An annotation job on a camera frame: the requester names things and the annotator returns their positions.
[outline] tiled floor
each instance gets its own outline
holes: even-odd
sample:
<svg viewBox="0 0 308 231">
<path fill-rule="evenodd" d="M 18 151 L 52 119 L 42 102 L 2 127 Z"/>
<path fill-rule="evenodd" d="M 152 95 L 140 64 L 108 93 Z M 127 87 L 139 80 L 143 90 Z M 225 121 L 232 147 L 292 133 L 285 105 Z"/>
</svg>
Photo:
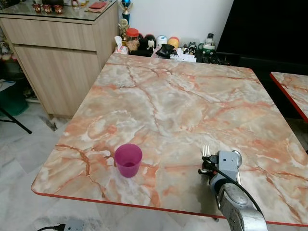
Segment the tiled floor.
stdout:
<svg viewBox="0 0 308 231">
<path fill-rule="evenodd" d="M 0 231 L 36 231 L 65 223 L 70 218 L 85 222 L 84 231 L 227 231 L 224 219 L 168 213 L 118 205 L 56 199 L 34 194 L 31 183 L 65 125 L 53 132 L 42 120 L 39 104 L 16 118 L 33 134 L 16 124 L 0 122 Z M 63 121 L 56 121 L 59 127 Z M 308 228 L 269 225 L 269 231 L 308 231 Z"/>
</svg>

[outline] pink plastic cup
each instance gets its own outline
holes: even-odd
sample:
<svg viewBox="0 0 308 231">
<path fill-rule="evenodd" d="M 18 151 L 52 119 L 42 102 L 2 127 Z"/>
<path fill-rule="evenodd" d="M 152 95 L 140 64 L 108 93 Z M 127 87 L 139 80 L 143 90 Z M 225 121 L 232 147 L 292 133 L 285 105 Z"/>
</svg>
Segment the pink plastic cup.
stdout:
<svg viewBox="0 0 308 231">
<path fill-rule="evenodd" d="M 140 147 L 126 143 L 118 147 L 115 152 L 115 162 L 124 177 L 133 177 L 137 174 L 142 159 Z"/>
</svg>

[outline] wooden cabinet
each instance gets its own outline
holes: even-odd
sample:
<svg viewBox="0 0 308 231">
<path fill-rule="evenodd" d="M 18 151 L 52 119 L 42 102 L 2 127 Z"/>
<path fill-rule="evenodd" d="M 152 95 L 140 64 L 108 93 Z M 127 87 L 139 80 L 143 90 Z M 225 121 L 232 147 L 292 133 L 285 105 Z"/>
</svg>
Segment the wooden cabinet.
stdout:
<svg viewBox="0 0 308 231">
<path fill-rule="evenodd" d="M 16 13 L 33 10 L 29 0 L 14 7 L 0 11 L 0 26 L 20 66 L 48 114 L 72 117 L 116 46 L 116 0 L 102 14 L 66 7 L 68 18 Z"/>
</svg>

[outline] white wall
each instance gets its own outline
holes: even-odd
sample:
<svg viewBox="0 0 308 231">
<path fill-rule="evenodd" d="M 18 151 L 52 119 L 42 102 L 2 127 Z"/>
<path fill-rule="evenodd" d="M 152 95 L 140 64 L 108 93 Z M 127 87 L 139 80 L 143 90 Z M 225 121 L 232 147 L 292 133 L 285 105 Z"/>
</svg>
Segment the white wall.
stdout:
<svg viewBox="0 0 308 231">
<path fill-rule="evenodd" d="M 188 41 L 204 42 L 208 33 L 214 33 L 216 45 L 233 0 L 131 0 L 131 27 L 144 36 L 176 36 L 181 45 Z"/>
</svg>

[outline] black screen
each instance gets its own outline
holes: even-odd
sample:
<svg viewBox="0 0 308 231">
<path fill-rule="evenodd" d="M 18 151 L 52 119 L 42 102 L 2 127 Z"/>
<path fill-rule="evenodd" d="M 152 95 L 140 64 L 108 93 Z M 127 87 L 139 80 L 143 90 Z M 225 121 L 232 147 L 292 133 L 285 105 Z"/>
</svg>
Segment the black screen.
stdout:
<svg viewBox="0 0 308 231">
<path fill-rule="evenodd" d="M 307 0 L 234 0 L 217 51 L 307 63 Z"/>
</svg>

